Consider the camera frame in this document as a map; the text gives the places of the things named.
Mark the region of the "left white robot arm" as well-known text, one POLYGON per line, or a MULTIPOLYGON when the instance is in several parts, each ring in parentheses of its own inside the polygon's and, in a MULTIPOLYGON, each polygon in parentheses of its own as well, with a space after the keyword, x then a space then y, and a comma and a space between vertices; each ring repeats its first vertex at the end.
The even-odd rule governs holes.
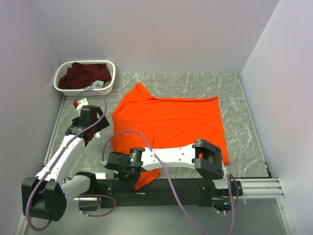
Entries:
POLYGON ((64 179, 94 135, 109 125, 99 106, 79 108, 79 116, 72 120, 59 149, 47 165, 35 177, 27 177, 22 183, 22 209, 28 220, 34 217, 58 221, 68 202, 81 194, 91 197, 97 193, 94 173, 80 171, 68 183, 64 183, 64 179))

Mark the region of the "orange polo shirt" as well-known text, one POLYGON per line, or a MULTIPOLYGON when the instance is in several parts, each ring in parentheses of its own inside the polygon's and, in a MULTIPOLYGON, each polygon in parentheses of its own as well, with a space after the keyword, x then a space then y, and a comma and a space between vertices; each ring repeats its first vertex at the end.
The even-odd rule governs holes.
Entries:
MULTIPOLYGON (((141 84, 128 92, 112 114, 113 151, 128 154, 132 148, 175 148, 204 139, 221 149, 229 164, 224 127, 217 97, 208 99, 157 98, 141 84)), ((160 174, 160 169, 141 173, 135 189, 160 174)))

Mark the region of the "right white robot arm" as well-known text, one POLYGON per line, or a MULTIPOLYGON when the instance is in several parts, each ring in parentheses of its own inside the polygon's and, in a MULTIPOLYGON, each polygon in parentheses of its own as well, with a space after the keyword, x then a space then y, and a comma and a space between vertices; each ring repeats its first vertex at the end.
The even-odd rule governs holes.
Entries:
POLYGON ((184 167, 194 169, 203 179, 211 181, 219 195, 226 195, 232 189, 221 149, 204 139, 196 139, 193 144, 175 148, 132 148, 128 154, 113 151, 103 165, 114 171, 114 178, 132 187, 139 183, 143 172, 184 167))

